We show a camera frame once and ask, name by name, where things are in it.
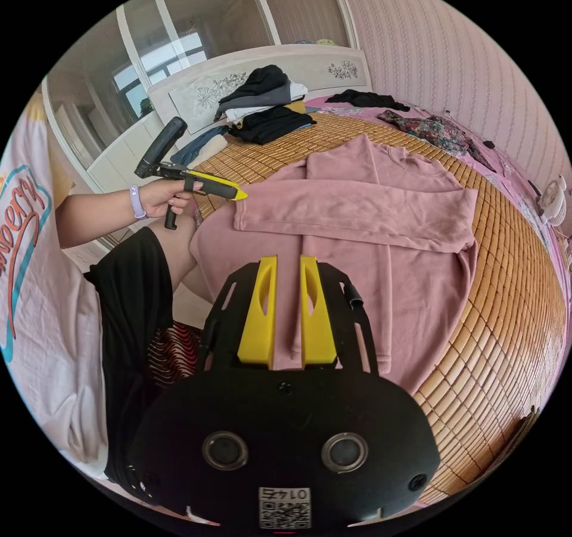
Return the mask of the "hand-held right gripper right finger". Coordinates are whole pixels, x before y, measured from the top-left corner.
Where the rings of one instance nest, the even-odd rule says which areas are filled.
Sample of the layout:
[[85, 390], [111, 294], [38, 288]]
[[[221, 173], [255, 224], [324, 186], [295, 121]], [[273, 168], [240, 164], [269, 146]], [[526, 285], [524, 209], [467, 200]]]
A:
[[300, 257], [301, 361], [331, 365], [336, 347], [316, 258]]

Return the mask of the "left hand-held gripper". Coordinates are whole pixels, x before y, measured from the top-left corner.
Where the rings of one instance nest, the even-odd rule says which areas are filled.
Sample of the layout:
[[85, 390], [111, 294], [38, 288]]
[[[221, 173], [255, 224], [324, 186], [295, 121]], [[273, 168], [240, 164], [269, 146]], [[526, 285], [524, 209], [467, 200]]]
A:
[[215, 195], [227, 201], [239, 201], [248, 197], [238, 184], [230, 180], [173, 163], [155, 164], [153, 176], [171, 181], [184, 181], [184, 191], [188, 193]]

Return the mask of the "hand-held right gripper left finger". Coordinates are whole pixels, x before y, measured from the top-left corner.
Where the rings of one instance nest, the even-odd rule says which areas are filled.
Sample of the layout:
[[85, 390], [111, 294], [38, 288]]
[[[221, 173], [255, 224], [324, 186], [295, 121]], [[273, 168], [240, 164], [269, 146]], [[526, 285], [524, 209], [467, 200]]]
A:
[[273, 364], [277, 256], [261, 258], [237, 356], [242, 364]]

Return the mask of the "person's left hand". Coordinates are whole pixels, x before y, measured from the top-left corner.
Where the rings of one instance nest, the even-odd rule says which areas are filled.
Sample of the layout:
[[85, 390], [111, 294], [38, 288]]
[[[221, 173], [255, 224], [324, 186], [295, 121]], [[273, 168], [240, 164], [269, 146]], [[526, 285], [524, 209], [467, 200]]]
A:
[[156, 179], [139, 189], [139, 200], [146, 217], [158, 219], [167, 214], [170, 207], [176, 215], [193, 215], [195, 202], [192, 193], [201, 191], [203, 182], [195, 181], [185, 188], [185, 181]]

